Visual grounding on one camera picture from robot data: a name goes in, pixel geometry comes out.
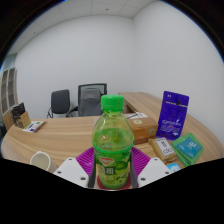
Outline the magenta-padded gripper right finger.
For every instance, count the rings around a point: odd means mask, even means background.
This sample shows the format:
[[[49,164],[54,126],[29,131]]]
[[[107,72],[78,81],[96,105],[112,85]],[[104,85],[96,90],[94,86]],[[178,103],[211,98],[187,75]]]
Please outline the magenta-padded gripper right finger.
[[[131,150],[130,177],[133,188],[146,186],[170,174],[168,167],[158,158],[150,158],[141,150]]]

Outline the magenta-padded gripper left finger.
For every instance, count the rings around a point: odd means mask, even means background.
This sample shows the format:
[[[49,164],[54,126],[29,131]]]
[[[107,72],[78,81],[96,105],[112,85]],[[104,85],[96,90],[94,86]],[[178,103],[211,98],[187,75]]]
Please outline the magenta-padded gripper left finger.
[[[54,172],[55,175],[84,188],[93,188],[96,177],[94,148],[76,158],[68,157]]]

